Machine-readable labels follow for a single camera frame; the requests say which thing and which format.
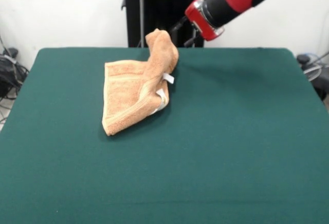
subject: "white wall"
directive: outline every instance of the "white wall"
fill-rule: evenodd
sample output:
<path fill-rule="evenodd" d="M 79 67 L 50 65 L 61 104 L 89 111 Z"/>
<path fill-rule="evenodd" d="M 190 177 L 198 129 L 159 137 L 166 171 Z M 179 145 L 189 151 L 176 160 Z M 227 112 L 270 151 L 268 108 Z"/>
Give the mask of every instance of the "white wall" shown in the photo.
<path fill-rule="evenodd" d="M 122 0 L 0 0 L 0 33 L 31 67 L 43 47 L 127 46 Z M 329 50 L 329 0 L 266 0 L 206 47 Z"/>

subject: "green table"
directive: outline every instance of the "green table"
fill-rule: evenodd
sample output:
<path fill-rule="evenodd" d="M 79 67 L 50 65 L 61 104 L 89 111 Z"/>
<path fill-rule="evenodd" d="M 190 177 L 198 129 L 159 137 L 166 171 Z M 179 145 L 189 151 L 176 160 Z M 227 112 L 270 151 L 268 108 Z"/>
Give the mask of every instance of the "green table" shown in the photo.
<path fill-rule="evenodd" d="M 180 49 L 163 111 L 114 137 L 103 64 L 43 49 L 0 134 L 0 223 L 329 223 L 329 116 L 285 49 Z"/>

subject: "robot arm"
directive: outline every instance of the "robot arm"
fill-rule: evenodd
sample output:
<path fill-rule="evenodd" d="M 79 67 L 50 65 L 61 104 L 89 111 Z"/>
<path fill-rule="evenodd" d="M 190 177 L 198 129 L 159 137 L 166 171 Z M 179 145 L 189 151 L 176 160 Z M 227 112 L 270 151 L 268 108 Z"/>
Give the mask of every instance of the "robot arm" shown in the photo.
<path fill-rule="evenodd" d="M 185 17 L 180 20 L 172 31 L 179 29 L 189 20 L 195 27 L 198 36 L 211 41 L 221 35 L 220 28 L 264 0 L 195 0 L 186 9 Z M 192 38 L 186 42 L 186 47 L 193 45 Z"/>

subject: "orange towel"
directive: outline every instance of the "orange towel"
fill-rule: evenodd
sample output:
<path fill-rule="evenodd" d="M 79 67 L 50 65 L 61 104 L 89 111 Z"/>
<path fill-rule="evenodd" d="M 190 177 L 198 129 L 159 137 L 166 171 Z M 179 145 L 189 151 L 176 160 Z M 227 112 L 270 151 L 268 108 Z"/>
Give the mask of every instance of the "orange towel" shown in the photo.
<path fill-rule="evenodd" d="M 178 50 L 166 31 L 146 37 L 148 61 L 122 60 L 105 64 L 104 110 L 102 125 L 114 135 L 147 116 L 165 108 L 169 102 L 169 75 L 177 65 Z"/>

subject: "white towel tag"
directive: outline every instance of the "white towel tag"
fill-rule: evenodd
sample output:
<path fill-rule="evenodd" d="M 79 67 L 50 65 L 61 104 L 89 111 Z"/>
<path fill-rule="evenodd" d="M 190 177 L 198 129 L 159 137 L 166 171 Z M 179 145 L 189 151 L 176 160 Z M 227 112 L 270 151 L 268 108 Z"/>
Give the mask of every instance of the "white towel tag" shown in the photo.
<path fill-rule="evenodd" d="M 173 76 L 169 75 L 168 73 L 163 74 L 163 79 L 167 80 L 171 84 L 173 84 L 175 81 L 175 78 Z"/>
<path fill-rule="evenodd" d="M 167 103 L 167 97 L 166 97 L 166 94 L 164 93 L 163 89 L 158 90 L 156 93 L 161 97 L 161 104 L 156 110 L 153 111 L 153 113 L 151 113 L 151 115 L 164 109 L 164 107 L 166 106 L 166 103 Z"/>

